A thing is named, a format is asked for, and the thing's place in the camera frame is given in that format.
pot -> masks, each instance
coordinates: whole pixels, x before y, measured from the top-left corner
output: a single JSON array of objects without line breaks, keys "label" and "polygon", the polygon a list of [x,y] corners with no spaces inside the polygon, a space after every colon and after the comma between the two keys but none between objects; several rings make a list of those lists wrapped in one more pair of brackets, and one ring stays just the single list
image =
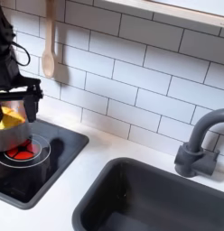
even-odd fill
[{"label": "pot", "polygon": [[26,119],[23,101],[1,102],[1,106],[12,108],[25,119],[22,124],[0,130],[0,152],[5,152],[24,143],[31,135],[31,128]]}]

white shelf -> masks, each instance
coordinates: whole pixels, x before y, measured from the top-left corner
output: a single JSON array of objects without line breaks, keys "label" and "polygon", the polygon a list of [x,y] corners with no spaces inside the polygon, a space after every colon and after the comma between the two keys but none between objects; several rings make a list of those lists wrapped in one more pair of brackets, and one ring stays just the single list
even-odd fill
[{"label": "white shelf", "polygon": [[151,12],[157,12],[160,14],[168,14],[171,16],[189,19],[200,23],[206,23],[206,24],[216,25],[219,27],[224,27],[224,16],[222,15],[204,13],[200,11],[181,8],[178,6],[155,3],[148,0],[104,0],[104,1],[120,4],[120,5],[128,5]]}]

yellow food item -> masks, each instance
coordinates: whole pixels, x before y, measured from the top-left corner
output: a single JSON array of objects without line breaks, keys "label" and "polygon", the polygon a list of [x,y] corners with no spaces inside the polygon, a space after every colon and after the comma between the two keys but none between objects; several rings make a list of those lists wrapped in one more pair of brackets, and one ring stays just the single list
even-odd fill
[{"label": "yellow food item", "polygon": [[4,117],[3,120],[0,122],[0,130],[18,126],[19,124],[25,122],[25,119],[13,109],[6,106],[2,106],[1,108],[4,113]]}]

stovetop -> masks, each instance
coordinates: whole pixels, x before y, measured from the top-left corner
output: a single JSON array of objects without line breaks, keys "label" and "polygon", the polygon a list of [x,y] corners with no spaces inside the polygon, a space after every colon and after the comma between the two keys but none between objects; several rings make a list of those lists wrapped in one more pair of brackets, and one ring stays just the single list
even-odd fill
[{"label": "stovetop", "polygon": [[21,209],[35,206],[89,142],[41,120],[32,123],[32,132],[20,147],[0,152],[0,199]]}]

sink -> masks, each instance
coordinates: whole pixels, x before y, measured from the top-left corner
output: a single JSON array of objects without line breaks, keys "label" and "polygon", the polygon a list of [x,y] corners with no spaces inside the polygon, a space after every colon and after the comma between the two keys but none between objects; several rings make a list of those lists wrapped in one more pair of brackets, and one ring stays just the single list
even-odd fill
[{"label": "sink", "polygon": [[224,231],[224,193],[115,159],[76,207],[72,225],[75,231]]}]

